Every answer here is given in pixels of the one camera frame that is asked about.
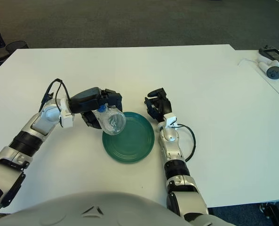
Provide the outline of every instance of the white desk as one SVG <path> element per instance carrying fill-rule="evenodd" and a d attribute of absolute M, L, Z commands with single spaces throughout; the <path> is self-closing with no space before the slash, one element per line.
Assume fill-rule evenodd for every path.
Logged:
<path fill-rule="evenodd" d="M 154 128 L 143 100 L 164 87 L 178 122 L 195 132 L 188 167 L 209 207 L 278 200 L 279 95 L 250 66 L 238 67 L 237 57 L 229 45 L 18 50 L 0 67 L 0 150 L 37 112 L 54 78 L 71 96 L 94 86 L 119 91 L 124 111 L 140 113 Z M 180 133 L 187 154 L 191 138 Z M 57 127 L 41 146 L 4 211 L 97 190 L 165 205 L 159 145 L 139 163 L 118 163 L 104 151 L 102 132 L 76 115 L 73 128 Z"/>
<path fill-rule="evenodd" d="M 258 50 L 237 50 L 239 53 L 239 59 L 247 58 L 250 60 L 257 60 L 258 57 Z M 257 66 L 257 64 L 249 61 L 244 61 L 241 65 L 249 64 L 251 65 L 256 72 L 258 72 L 278 93 L 279 93 L 279 79 L 273 80 L 268 78 L 268 76 Z"/>

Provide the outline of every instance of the plastic bottle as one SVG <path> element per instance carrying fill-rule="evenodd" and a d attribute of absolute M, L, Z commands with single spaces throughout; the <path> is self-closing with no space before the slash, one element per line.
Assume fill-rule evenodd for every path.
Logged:
<path fill-rule="evenodd" d="M 102 130 L 109 135 L 119 134 L 126 125 L 126 117 L 116 107 L 102 105 L 98 110 L 93 111 L 96 119 L 100 123 Z"/>

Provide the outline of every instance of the device on table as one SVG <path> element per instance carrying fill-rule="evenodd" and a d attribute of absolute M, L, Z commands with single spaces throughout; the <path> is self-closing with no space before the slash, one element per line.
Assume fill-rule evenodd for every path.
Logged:
<path fill-rule="evenodd" d="M 55 82 L 59 82 L 60 86 L 53 98 L 53 93 L 49 93 L 49 91 Z M 62 85 L 66 97 L 57 99 Z M 210 224 L 231 226 L 231 224 L 208 214 L 206 204 L 194 179 L 190 176 L 186 162 L 192 157 L 195 150 L 195 137 L 192 130 L 176 123 L 176 116 L 172 113 L 171 104 L 166 98 L 164 89 L 155 90 L 149 93 L 148 97 L 152 97 L 145 99 L 148 113 L 159 122 L 159 144 L 162 149 L 163 168 L 167 178 L 167 208 L 171 211 L 136 195 L 82 193 L 61 197 L 2 217 L 0 226 L 204 226 Z M 115 130 L 116 134 L 121 132 L 116 136 L 121 135 L 123 131 L 119 131 L 119 129 L 123 128 L 124 116 L 115 111 L 114 115 L 119 115 L 117 118 L 110 119 L 111 114 L 108 114 L 107 117 L 102 116 L 101 119 L 100 115 L 94 112 L 95 110 L 99 110 L 99 113 L 106 112 L 107 107 L 122 111 L 121 100 L 122 96 L 119 93 L 108 89 L 100 90 L 97 87 L 70 98 L 63 82 L 60 79 L 54 80 L 42 99 L 39 112 L 27 122 L 12 143 L 0 152 L 0 208 L 8 206 L 12 202 L 25 179 L 24 170 L 28 168 L 34 154 L 57 124 L 64 128 L 71 127 L 74 114 L 80 113 L 88 126 L 101 129 L 110 124 L 111 127 L 106 130 L 108 132 Z M 193 136 L 193 150 L 187 158 L 183 156 L 179 147 L 179 135 L 176 132 L 179 127 L 186 127 Z"/>
<path fill-rule="evenodd" d="M 258 52 L 270 60 L 277 60 L 279 62 L 279 51 L 272 46 L 266 45 L 260 48 Z"/>

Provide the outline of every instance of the blue bottle cap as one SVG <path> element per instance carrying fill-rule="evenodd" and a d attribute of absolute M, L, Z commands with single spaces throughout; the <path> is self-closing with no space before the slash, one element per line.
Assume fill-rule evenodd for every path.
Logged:
<path fill-rule="evenodd" d="M 106 109 L 107 109 L 106 105 L 102 105 L 102 106 L 100 106 L 100 108 L 97 111 L 101 113 L 101 112 L 106 111 Z"/>

